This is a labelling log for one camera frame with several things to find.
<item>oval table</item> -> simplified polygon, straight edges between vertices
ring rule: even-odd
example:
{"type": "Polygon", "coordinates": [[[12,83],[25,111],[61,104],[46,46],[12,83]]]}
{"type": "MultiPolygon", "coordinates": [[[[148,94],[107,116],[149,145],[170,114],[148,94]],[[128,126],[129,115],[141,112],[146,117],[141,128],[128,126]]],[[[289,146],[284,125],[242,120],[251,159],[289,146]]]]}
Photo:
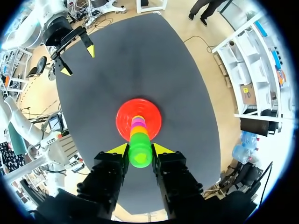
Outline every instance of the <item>oval table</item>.
{"type": "MultiPolygon", "coordinates": [[[[153,142],[181,151],[204,188],[216,183],[220,144],[213,107],[196,63],[168,22],[158,14],[136,16],[90,38],[94,59],[78,42],[62,54],[73,75],[56,71],[61,108],[88,168],[100,151],[125,143],[115,125],[120,106],[145,98],[162,115],[162,128],[153,142]]],[[[131,214],[163,208],[151,166],[129,165],[118,203],[131,214]]]]}

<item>black pants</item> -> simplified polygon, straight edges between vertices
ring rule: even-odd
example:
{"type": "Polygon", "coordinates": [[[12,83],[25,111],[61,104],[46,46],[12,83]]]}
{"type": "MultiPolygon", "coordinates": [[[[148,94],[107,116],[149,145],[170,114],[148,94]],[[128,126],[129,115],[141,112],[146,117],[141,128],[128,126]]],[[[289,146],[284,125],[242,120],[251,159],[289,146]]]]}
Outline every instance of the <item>black pants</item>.
{"type": "Polygon", "coordinates": [[[207,17],[213,15],[216,8],[221,5],[222,2],[222,0],[198,0],[190,10],[190,13],[196,15],[203,6],[209,4],[204,13],[201,15],[201,17],[206,20],[207,17]]]}

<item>black chair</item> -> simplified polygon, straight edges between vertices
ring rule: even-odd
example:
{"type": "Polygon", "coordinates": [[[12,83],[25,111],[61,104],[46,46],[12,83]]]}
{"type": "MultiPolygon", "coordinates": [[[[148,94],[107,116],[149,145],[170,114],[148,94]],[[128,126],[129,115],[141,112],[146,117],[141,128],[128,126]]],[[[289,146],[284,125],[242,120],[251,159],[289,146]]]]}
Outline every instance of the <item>black chair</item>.
{"type": "Polygon", "coordinates": [[[27,78],[32,78],[32,77],[39,77],[44,70],[50,71],[50,67],[47,65],[50,65],[50,63],[47,63],[47,57],[43,56],[41,59],[39,59],[37,66],[33,67],[30,72],[27,74],[27,78]]]}

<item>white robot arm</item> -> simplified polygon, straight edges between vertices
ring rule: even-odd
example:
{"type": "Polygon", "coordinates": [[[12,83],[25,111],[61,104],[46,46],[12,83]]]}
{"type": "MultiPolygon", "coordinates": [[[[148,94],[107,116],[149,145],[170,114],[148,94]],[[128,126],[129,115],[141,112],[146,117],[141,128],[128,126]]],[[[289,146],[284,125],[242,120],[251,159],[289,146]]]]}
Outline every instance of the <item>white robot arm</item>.
{"type": "Polygon", "coordinates": [[[63,0],[36,0],[35,8],[18,29],[4,36],[2,49],[36,48],[43,42],[43,34],[49,24],[67,14],[63,0]]]}
{"type": "MultiPolygon", "coordinates": [[[[44,148],[41,148],[42,156],[5,175],[4,179],[8,183],[17,180],[25,174],[30,173],[33,169],[45,164],[51,164],[52,171],[65,170],[65,165],[69,164],[69,159],[62,145],[59,141],[48,143],[55,133],[50,135],[43,133],[42,130],[33,125],[22,114],[12,97],[7,97],[5,100],[0,98],[0,131],[7,128],[9,123],[14,126],[17,133],[29,142],[29,144],[33,146],[41,144],[44,148]]],[[[64,188],[64,175],[61,173],[50,173],[48,174],[48,183],[49,186],[52,186],[50,194],[54,196],[57,193],[57,188],[64,188]]]]}

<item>wooden floor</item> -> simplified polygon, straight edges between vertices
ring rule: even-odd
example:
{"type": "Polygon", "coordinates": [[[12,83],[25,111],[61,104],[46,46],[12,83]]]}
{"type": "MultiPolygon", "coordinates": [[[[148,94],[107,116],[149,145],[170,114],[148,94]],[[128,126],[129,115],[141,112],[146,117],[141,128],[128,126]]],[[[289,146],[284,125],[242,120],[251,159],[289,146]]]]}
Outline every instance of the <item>wooden floor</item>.
{"type": "MultiPolygon", "coordinates": [[[[183,41],[197,35],[202,37],[209,46],[219,44],[233,32],[232,28],[218,12],[208,18],[208,26],[205,27],[199,20],[199,16],[204,11],[205,7],[200,10],[194,21],[190,21],[187,16],[195,1],[196,0],[168,0],[167,9],[161,11],[161,14],[175,29],[183,41]]],[[[137,16],[138,14],[136,13],[135,4],[134,0],[118,0],[117,5],[124,5],[128,12],[126,14],[109,13],[106,14],[106,18],[112,18],[113,23],[115,23],[126,18],[137,16]]],[[[103,21],[104,18],[105,16],[102,16],[98,20],[103,21]]],[[[100,26],[108,24],[109,21],[103,21],[100,26]]],[[[90,28],[88,31],[95,32],[96,30],[96,28],[90,28]]],[[[210,95],[219,129],[221,170],[226,170],[226,167],[232,160],[232,149],[236,145],[241,132],[240,121],[234,117],[236,107],[235,97],[232,89],[226,87],[225,79],[216,64],[213,55],[207,52],[207,45],[205,42],[198,37],[194,37],[188,40],[185,44],[199,68],[210,95]]],[[[37,61],[42,56],[47,56],[49,58],[44,46],[40,46],[34,50],[30,68],[36,66],[37,61]]],[[[20,108],[30,106],[30,112],[32,114],[48,114],[58,110],[59,98],[56,82],[48,80],[47,72],[37,79],[30,79],[29,85],[25,92],[22,93],[18,103],[20,108]]],[[[88,173],[88,170],[85,169],[82,173],[88,173]]],[[[76,183],[83,181],[85,177],[86,176],[84,175],[69,173],[65,181],[66,189],[75,194],[76,183]]],[[[127,213],[119,205],[114,214],[119,219],[128,222],[147,222],[149,220],[158,221],[166,219],[164,210],[151,214],[133,216],[127,213]]]]}

